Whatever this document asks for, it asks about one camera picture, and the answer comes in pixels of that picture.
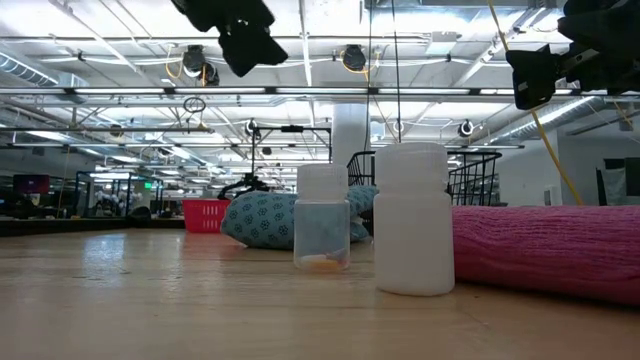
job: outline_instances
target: ceiling light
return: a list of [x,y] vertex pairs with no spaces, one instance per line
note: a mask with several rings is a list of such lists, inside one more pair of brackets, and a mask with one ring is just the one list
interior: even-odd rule
[[164,94],[163,88],[79,88],[75,89],[76,94]]
[[256,163],[281,163],[281,164],[326,164],[329,162],[329,160],[310,160],[310,159],[301,159],[301,160],[295,160],[295,159],[284,159],[284,160],[279,160],[279,159],[264,159],[264,160],[259,160],[256,159],[255,161]]
[[96,179],[128,180],[130,173],[91,173],[89,176]]
[[64,89],[61,88],[0,88],[0,94],[20,95],[64,95]]
[[131,156],[112,156],[113,159],[118,160],[118,161],[122,161],[122,162],[128,162],[128,163],[139,163],[142,162],[142,160],[138,159],[138,158],[134,158]]
[[49,139],[49,140],[54,140],[54,141],[69,141],[71,140],[70,137],[57,133],[57,132],[49,132],[49,131],[27,131],[27,134],[29,135],[33,135],[33,136],[38,136],[41,138],[45,138],[45,139]]
[[86,152],[87,154],[91,154],[91,155],[95,155],[95,156],[102,156],[102,154],[100,154],[99,152],[95,151],[95,150],[91,150],[91,149],[80,149],[83,152]]
[[265,88],[176,88],[177,94],[264,94]]
[[549,114],[547,114],[545,116],[542,116],[540,118],[540,124],[544,125],[544,124],[548,123],[549,121],[553,121],[553,120],[557,119],[558,117],[564,115],[566,112],[571,111],[571,110],[577,108],[578,106],[586,103],[587,101],[591,101],[593,99],[594,99],[593,96],[584,97],[584,98],[582,98],[582,99],[580,99],[578,101],[574,101],[573,103],[571,103],[571,104],[569,104],[567,106],[564,106],[564,107],[562,107],[562,108],[560,108],[560,109],[558,109],[558,110],[556,110],[556,111],[554,111],[552,113],[549,113]]
[[[380,89],[378,93],[381,95],[395,95],[398,89]],[[431,88],[411,88],[400,89],[401,95],[468,95],[469,89],[431,89]]]
[[302,87],[302,88],[277,88],[276,93],[278,94],[321,94],[321,95],[332,95],[332,94],[366,94],[369,92],[367,88],[313,88],[313,87]]
[[16,147],[63,147],[64,144],[58,143],[13,143],[9,144]]
[[169,85],[171,85],[173,87],[176,87],[176,84],[173,81],[171,81],[171,79],[165,78],[165,79],[161,79],[160,81],[162,81],[165,84],[169,84]]
[[513,89],[482,89],[480,95],[513,95]]
[[183,158],[185,160],[191,159],[191,154],[189,154],[186,150],[181,149],[179,147],[174,147],[172,149],[169,149],[169,151],[171,151],[176,156],[179,156],[179,157],[181,157],[181,158]]
[[125,147],[130,147],[130,148],[158,148],[158,147],[172,147],[171,145],[167,145],[167,144],[144,144],[144,143],[140,143],[140,144],[123,144]]
[[71,147],[89,148],[89,147],[118,147],[119,144],[69,144]]

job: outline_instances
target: pillow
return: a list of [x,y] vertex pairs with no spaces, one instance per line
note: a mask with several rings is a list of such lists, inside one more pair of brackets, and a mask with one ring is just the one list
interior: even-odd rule
[[[351,217],[373,208],[375,187],[349,188]],[[222,221],[221,232],[241,243],[261,249],[293,249],[293,209],[297,194],[251,192],[233,200]],[[351,240],[362,240],[369,233],[362,224],[351,223]]]

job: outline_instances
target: plastic container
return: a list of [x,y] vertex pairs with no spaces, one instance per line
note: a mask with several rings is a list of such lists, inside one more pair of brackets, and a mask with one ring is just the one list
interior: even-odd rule
[[447,151],[434,143],[376,153],[375,277],[379,289],[433,296],[455,284]]
[[307,271],[340,271],[349,266],[349,202],[346,166],[298,168],[294,206],[295,265]]
[[229,200],[183,200],[184,223],[191,233],[219,233]]

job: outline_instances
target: red basket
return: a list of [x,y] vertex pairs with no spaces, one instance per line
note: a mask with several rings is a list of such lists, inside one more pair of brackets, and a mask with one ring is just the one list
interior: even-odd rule
[[183,200],[188,232],[219,233],[230,200]]

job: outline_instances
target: white column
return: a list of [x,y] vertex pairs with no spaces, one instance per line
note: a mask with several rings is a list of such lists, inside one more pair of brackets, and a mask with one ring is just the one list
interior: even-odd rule
[[333,106],[333,162],[347,165],[354,153],[371,149],[367,127],[367,105]]

